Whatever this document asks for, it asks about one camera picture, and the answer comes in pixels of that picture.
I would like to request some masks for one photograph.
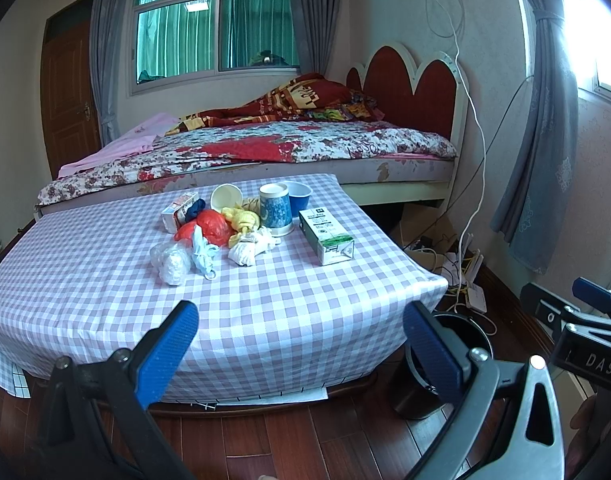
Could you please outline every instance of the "purple checkered tablecloth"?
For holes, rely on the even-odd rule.
[[[162,283],[150,248],[170,239],[160,212],[180,192],[44,216],[0,265],[0,385],[15,394],[13,365],[48,378],[54,361],[105,360],[133,348],[179,300],[199,309],[199,331],[164,400],[216,402],[332,386],[370,373],[404,340],[404,306],[434,309],[447,281],[416,265],[330,174],[313,187],[355,237],[355,258],[321,267],[295,228],[253,267],[223,248],[214,281]],[[270,180],[236,182],[244,196]],[[214,186],[197,188],[208,200]]]

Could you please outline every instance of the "red headboard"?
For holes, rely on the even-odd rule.
[[[349,70],[346,85],[374,97],[386,121],[440,134],[460,150],[467,102],[457,67],[446,54],[435,54],[417,69],[403,45],[383,46],[367,70],[361,65]]]

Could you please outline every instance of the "red blanket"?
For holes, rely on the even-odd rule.
[[[209,126],[269,123],[272,121],[376,121],[383,115],[376,103],[360,92],[310,73],[292,79],[238,108],[207,110],[182,118],[166,133],[174,135]]]

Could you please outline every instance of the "black trash can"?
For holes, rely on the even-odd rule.
[[[490,339],[476,322],[452,312],[438,312],[434,316],[442,326],[454,330],[468,348],[484,348],[493,357]],[[405,358],[388,384],[387,396],[394,411],[409,420],[426,418],[444,406],[407,342]]]

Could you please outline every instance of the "small carton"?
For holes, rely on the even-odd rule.
[[[174,200],[169,206],[161,211],[161,218],[164,219],[166,231],[171,235],[176,234],[179,228],[185,224],[185,214],[199,199],[198,192],[188,192],[182,194]]]
[[[299,224],[322,265],[351,260],[354,238],[332,216],[327,207],[299,212]]]

